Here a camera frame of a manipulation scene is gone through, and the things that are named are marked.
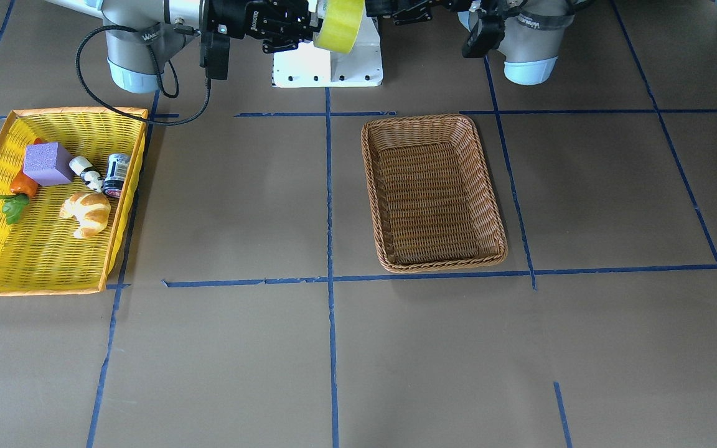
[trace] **gray floor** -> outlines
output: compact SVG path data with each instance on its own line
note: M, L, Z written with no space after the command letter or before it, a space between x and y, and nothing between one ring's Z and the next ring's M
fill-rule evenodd
M531 88L436 12L382 23L379 88L271 88L234 42L210 110L152 130L111 289L0 298L0 446L717 447L717 6L600 0ZM97 25L0 0L0 117L92 105L72 57ZM111 102L197 110L196 45L154 104L104 51L83 66ZM510 256L389 275L361 125L458 111Z

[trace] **can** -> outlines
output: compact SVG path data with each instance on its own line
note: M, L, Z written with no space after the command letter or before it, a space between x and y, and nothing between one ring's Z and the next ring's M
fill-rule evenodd
M130 157L122 153L114 153L107 159L107 177L103 185L103 193L112 198L120 198L123 191L123 182L129 171Z

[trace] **brown wicker basket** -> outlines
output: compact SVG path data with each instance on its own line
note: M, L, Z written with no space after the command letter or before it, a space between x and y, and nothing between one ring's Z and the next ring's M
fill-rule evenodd
M471 119L376 119L362 128L362 152L375 247L386 270L470 268L505 259L505 230Z

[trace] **bread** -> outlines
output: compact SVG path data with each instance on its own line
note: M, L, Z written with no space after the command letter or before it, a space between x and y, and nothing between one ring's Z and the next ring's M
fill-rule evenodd
M74 238L85 239L96 236L107 228L111 206L107 196L102 193L83 191L74 193L60 208L60 218L76 216L79 229L73 233Z

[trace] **yellow basket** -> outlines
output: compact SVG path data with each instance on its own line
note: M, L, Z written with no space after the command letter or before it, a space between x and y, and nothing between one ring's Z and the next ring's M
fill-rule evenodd
M144 108L120 108L146 118ZM20 222L8 226L0 199L0 296L83 294L107 286L123 240L128 212L143 164L146 125L106 108L51 108L9 113L0 132L0 195L20 171L26 145L35 138L58 141L74 156L85 156L103 173L110 154L131 156L123 193L111 198L108 226L93 238L72 236L76 219L60 219L60 207L77 191L89 191L78 177L72 184L41 187Z

